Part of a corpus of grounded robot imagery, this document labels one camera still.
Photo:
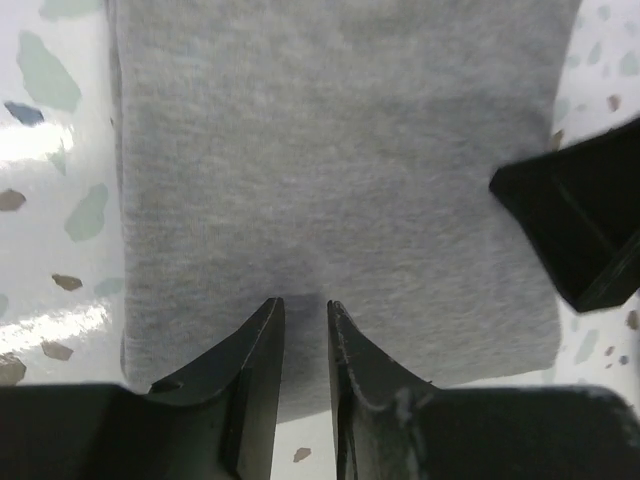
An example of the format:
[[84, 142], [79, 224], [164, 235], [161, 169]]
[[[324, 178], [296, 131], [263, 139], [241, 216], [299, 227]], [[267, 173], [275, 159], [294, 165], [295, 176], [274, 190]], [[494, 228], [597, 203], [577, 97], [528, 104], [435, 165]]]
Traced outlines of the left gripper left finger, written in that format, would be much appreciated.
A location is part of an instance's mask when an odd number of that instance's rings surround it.
[[115, 384], [1, 391], [5, 479], [266, 479], [284, 354], [284, 303], [136, 394]]

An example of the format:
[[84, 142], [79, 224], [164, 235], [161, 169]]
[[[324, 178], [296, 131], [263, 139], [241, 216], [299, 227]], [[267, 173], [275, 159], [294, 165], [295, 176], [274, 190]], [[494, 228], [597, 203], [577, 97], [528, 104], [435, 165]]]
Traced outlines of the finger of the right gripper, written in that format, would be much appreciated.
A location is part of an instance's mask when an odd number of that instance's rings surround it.
[[500, 167], [489, 189], [578, 313], [639, 289], [639, 122]]

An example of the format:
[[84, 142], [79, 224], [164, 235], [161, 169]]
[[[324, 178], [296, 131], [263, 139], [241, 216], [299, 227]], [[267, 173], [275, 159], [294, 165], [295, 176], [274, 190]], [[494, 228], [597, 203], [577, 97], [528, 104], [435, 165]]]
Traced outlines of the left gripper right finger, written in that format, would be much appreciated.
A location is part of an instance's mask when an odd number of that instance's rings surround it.
[[440, 389], [327, 306], [340, 479], [635, 479], [639, 423], [590, 385]]

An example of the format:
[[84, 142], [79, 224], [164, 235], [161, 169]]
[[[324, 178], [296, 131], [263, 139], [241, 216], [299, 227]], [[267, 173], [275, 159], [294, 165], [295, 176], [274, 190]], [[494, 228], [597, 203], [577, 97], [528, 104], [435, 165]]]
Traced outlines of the grey tank top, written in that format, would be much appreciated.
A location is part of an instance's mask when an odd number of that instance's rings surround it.
[[489, 192], [544, 152], [575, 1], [111, 1], [137, 391], [266, 299], [279, 417], [328, 408], [326, 305], [438, 386], [549, 368], [555, 290]]

